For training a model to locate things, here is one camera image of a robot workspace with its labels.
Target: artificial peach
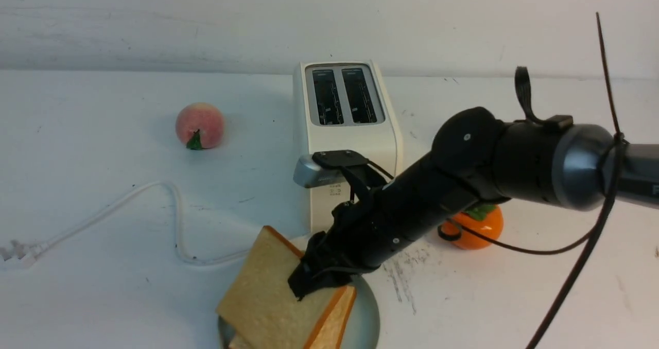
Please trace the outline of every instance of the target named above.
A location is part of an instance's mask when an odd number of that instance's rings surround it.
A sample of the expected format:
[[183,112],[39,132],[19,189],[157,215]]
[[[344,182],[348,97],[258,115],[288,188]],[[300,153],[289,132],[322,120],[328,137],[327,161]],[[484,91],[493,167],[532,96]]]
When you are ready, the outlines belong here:
[[212,104],[193,103],[176,117],[176,135],[191,150],[217,147],[224,134],[224,116]]

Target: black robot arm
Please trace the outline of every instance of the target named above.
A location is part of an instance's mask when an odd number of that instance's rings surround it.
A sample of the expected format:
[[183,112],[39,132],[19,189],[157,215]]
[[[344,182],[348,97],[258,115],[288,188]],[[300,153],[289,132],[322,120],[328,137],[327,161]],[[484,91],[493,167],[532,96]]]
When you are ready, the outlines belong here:
[[[354,163],[356,152],[327,152],[324,157],[338,158],[336,167],[316,155],[327,170],[349,173],[360,201],[339,204],[331,229],[311,237],[289,278],[292,291],[301,299],[320,288],[343,286],[481,203],[515,198],[580,211],[599,206],[611,176],[614,139],[600,126],[559,125],[504,123],[481,107],[460,112],[440,128],[428,154],[387,184],[374,181],[375,171],[362,165],[341,166],[341,155]],[[659,145],[628,145],[619,198],[655,206],[657,183]]]

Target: stain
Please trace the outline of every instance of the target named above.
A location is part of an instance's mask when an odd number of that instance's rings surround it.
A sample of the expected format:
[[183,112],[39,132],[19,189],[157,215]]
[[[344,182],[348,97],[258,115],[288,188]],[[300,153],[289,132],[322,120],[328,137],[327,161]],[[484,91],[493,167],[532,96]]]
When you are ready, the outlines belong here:
[[506,53],[506,46],[501,47],[501,54],[499,54],[499,62],[501,62],[501,60],[503,60],[504,53]]
[[393,261],[393,269],[396,271],[396,275],[398,276],[398,279],[400,279],[400,281],[401,281],[401,285],[402,285],[402,288],[403,288],[403,295],[405,295],[405,299],[407,300],[407,302],[412,307],[412,314],[414,314],[414,316],[416,316],[417,315],[417,307],[414,304],[414,295],[412,295],[409,283],[407,281],[407,277],[405,276],[405,274],[403,272],[403,268],[401,267],[400,263],[398,263],[398,260]]
[[401,291],[398,289],[398,282],[396,281],[396,276],[393,274],[393,270],[391,267],[387,265],[387,263],[382,264],[382,268],[384,268],[384,271],[387,273],[387,276],[389,279],[391,279],[391,283],[393,284],[393,290],[396,292],[396,298],[398,298],[398,302],[402,303],[403,302],[403,297],[401,297]]
[[631,307],[631,302],[629,301],[629,295],[627,293],[627,290],[625,288],[625,284],[623,283],[622,279],[620,276],[616,275],[616,279],[618,282],[618,290],[622,293],[622,303],[625,306],[625,309],[631,314],[632,316],[634,315],[634,309]]

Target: plate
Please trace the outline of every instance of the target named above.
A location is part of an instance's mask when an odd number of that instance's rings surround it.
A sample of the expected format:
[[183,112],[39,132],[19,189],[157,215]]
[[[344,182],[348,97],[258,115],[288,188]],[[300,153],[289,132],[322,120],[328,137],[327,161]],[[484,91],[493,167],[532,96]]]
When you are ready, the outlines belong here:
[[[364,278],[354,278],[352,285],[357,289],[357,298],[343,333],[341,349],[375,349],[379,339],[377,300]],[[220,347],[228,348],[235,331],[221,317],[217,318],[217,328]]]

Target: table surface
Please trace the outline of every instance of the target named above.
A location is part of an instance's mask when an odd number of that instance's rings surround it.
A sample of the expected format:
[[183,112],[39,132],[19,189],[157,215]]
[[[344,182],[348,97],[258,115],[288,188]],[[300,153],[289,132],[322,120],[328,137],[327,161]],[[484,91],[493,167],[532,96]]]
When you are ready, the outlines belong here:
[[[603,81],[534,79],[536,114],[572,114],[612,129]],[[522,116],[512,79],[386,78],[405,162],[443,122],[481,105]],[[0,246],[51,237],[134,185],[171,180],[183,193],[188,248],[216,257],[249,248],[271,224],[306,232],[292,182],[292,78],[128,72],[0,72]],[[628,140],[656,142],[659,82],[614,81]],[[216,150],[184,149],[179,110],[217,105]],[[189,267],[175,257],[168,192],[150,189],[44,255],[0,272],[2,347],[217,347],[214,308],[240,262]],[[510,201],[501,240],[557,248],[596,212]],[[657,213],[617,203],[593,257],[540,347],[656,347]],[[461,251],[434,232],[369,274],[381,311],[379,347],[524,347],[579,250],[553,257],[491,247]]]

